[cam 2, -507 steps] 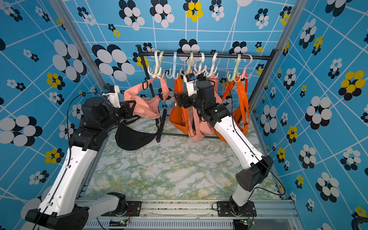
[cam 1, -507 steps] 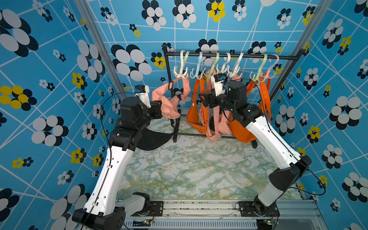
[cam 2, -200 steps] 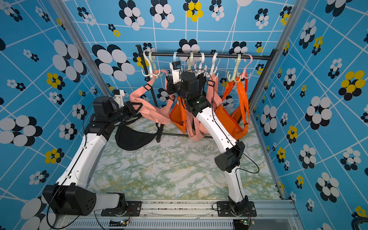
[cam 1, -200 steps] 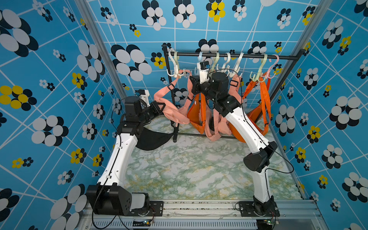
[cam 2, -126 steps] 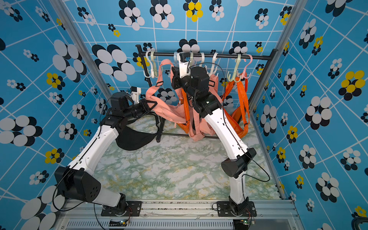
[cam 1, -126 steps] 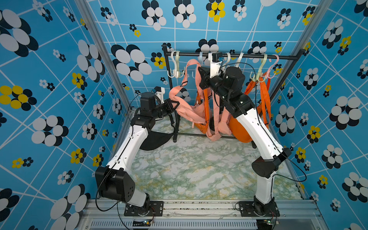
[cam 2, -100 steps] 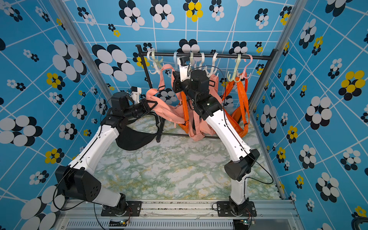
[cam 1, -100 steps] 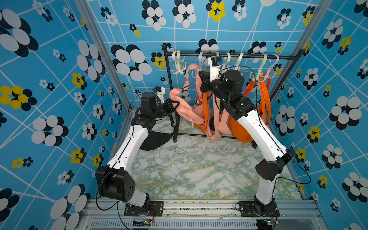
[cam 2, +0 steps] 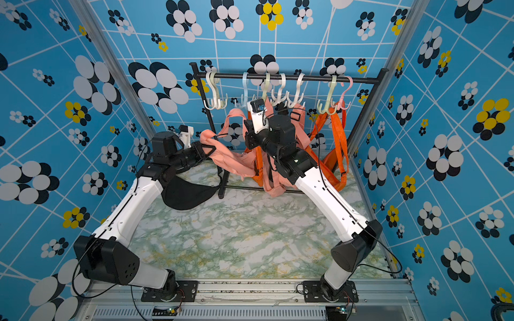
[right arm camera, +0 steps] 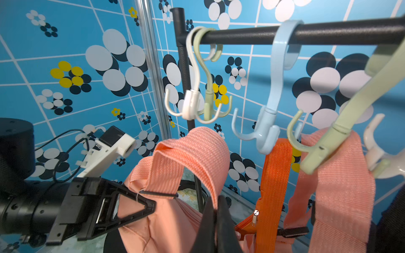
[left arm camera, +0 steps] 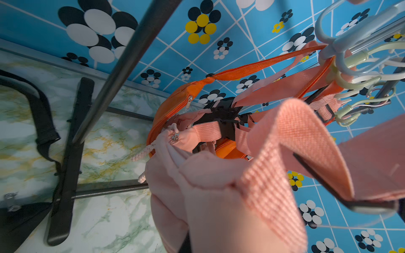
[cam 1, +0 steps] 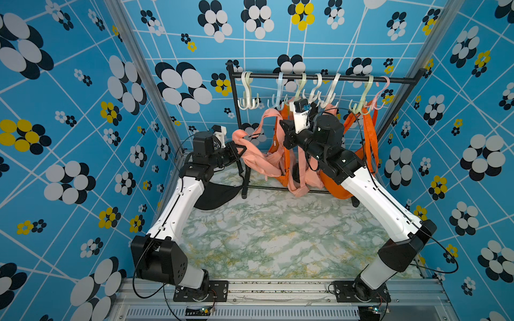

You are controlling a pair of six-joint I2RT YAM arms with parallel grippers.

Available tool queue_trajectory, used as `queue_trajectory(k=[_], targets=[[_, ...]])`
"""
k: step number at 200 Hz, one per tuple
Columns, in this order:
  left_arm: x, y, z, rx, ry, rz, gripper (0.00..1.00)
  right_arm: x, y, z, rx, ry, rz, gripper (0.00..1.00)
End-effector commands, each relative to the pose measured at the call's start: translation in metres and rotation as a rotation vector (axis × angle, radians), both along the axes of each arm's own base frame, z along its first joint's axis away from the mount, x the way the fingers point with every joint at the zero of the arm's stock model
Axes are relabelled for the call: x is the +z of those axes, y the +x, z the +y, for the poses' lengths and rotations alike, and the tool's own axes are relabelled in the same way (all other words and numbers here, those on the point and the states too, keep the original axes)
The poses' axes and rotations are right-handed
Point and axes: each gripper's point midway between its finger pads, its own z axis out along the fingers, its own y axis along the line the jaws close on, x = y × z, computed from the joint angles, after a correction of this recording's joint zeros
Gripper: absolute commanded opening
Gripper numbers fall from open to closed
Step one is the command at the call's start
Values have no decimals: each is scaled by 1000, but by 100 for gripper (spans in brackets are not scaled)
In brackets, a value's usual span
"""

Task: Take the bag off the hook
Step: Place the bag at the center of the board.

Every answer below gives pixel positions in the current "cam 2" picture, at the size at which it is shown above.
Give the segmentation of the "black sling bag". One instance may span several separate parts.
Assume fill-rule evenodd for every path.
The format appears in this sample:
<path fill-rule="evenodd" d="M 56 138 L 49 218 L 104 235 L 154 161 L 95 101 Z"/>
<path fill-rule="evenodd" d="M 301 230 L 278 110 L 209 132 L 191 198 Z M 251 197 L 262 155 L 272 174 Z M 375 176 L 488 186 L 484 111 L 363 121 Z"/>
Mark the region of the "black sling bag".
<path fill-rule="evenodd" d="M 166 206 L 179 211 L 193 209 L 211 199 L 220 187 L 190 183 L 180 177 L 174 177 L 161 193 Z"/>

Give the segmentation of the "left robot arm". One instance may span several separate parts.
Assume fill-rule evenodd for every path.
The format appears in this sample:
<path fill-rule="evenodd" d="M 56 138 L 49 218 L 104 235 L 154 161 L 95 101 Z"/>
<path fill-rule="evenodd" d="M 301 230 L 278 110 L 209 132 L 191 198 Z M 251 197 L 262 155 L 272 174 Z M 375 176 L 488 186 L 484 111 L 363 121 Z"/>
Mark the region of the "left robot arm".
<path fill-rule="evenodd" d="M 185 133 L 157 133 L 142 148 L 145 161 L 114 213 L 92 235 L 75 241 L 78 262 L 72 274 L 122 286 L 174 292 L 174 271 L 144 263 L 129 245 L 143 215 L 156 198 L 162 197 L 173 209 L 187 210 L 216 193 L 217 187 L 193 184 L 179 177 L 212 156 L 215 149 L 201 142 L 190 143 Z"/>

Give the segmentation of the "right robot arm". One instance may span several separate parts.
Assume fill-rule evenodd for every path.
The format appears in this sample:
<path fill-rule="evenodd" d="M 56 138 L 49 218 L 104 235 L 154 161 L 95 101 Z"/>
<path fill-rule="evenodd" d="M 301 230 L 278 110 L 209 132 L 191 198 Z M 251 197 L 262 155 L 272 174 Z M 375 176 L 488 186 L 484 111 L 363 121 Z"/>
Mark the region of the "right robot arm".
<path fill-rule="evenodd" d="M 376 247 L 382 227 L 377 220 L 360 215 L 328 182 L 320 164 L 297 146 L 296 128 L 288 116 L 272 116 L 263 126 L 255 125 L 256 120 L 254 116 L 244 122 L 246 146 L 260 147 L 274 161 L 278 173 L 312 200 L 340 238 L 331 249 L 333 261 L 320 279 L 321 293 L 334 302 L 357 266 Z"/>

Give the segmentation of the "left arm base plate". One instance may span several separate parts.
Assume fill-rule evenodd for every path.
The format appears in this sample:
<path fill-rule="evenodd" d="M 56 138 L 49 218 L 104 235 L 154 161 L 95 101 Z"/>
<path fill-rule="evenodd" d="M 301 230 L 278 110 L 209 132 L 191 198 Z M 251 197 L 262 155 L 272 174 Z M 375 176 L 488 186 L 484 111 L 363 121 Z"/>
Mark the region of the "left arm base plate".
<path fill-rule="evenodd" d="M 175 281 L 162 289 L 144 288 L 142 302 L 195 302 L 199 282 L 196 280 Z"/>

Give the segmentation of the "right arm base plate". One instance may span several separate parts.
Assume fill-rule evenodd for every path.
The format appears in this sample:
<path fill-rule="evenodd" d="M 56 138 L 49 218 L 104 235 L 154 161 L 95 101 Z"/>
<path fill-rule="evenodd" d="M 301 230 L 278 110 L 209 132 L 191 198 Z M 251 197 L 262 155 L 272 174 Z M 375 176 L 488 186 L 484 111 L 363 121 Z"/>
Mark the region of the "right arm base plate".
<path fill-rule="evenodd" d="M 358 303 L 356 285 L 352 281 L 347 281 L 338 290 L 334 290 L 326 282 L 308 281 L 301 282 L 303 295 L 306 303 Z"/>

